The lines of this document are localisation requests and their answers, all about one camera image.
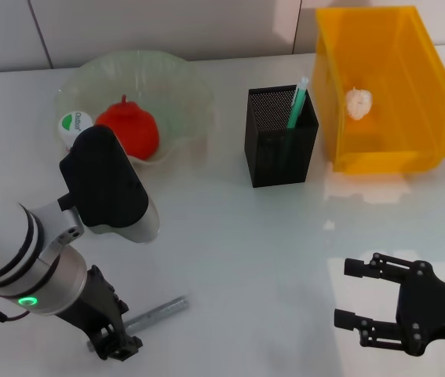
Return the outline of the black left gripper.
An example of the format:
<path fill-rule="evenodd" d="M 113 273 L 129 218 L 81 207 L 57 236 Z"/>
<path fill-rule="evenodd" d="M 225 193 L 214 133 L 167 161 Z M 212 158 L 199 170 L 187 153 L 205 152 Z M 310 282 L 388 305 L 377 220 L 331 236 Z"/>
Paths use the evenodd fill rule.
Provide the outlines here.
<path fill-rule="evenodd" d="M 143 346 L 138 337 L 129 333 L 139 321 L 122 322 L 123 310 L 115 289 L 93 265 L 86 273 L 80 295 L 57 317 L 83 331 L 100 359 L 121 361 L 138 353 Z"/>

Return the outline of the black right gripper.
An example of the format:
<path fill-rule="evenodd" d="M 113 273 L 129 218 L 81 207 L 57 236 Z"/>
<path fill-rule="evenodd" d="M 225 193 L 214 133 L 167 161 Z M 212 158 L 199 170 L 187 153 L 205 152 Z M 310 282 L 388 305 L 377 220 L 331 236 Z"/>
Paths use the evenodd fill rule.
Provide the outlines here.
<path fill-rule="evenodd" d="M 419 357 L 430 342 L 445 340 L 445 282 L 436 276 L 430 263 L 374 253 L 368 263 L 346 258 L 344 274 L 400 284 L 396 309 L 399 327 L 396 323 L 334 310 L 334 326 L 357 330 L 362 347 L 404 350 Z"/>

